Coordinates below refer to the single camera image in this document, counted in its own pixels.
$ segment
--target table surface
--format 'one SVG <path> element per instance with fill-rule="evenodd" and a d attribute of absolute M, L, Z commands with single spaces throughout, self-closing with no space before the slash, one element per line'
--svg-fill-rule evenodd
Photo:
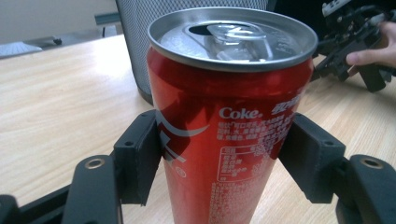
<path fill-rule="evenodd" d="M 346 145 L 396 167 L 396 84 L 370 93 L 360 76 L 309 84 L 298 111 Z M 83 159 L 108 155 L 136 116 L 138 94 L 123 35 L 0 60 L 0 193 L 19 205 L 71 183 Z M 125 223 L 173 223 L 163 166 L 148 205 L 124 205 Z M 277 161 L 251 223 L 337 223 Z"/>

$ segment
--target coca-cola can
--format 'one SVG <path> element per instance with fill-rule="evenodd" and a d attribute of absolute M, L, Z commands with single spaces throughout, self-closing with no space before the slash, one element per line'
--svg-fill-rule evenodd
<path fill-rule="evenodd" d="M 148 73 L 175 223 L 249 223 L 313 72 L 315 32 L 202 7 L 148 28 Z"/>

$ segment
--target white wall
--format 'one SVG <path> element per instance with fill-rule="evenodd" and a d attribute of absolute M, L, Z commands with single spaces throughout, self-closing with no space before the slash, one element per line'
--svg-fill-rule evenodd
<path fill-rule="evenodd" d="M 0 44 L 95 28 L 112 12 L 115 0 L 0 0 Z"/>

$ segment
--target pull tab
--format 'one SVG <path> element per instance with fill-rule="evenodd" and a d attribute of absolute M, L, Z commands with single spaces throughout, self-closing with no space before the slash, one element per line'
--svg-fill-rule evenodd
<path fill-rule="evenodd" d="M 212 24 L 206 28 L 214 36 L 216 57 L 223 61 L 265 62 L 274 54 L 265 32 L 255 25 Z"/>
<path fill-rule="evenodd" d="M 215 24 L 207 26 L 207 30 L 218 41 L 224 44 L 235 43 L 241 40 L 263 40 L 265 33 L 258 27 L 235 25 L 235 24 Z"/>

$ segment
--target mesh trash bin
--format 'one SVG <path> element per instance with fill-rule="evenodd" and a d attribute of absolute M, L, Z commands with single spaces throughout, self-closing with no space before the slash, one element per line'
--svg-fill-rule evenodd
<path fill-rule="evenodd" d="M 116 0 L 137 88 L 152 104 L 146 54 L 147 29 L 162 15 L 192 7 L 247 7 L 265 10 L 268 0 Z"/>

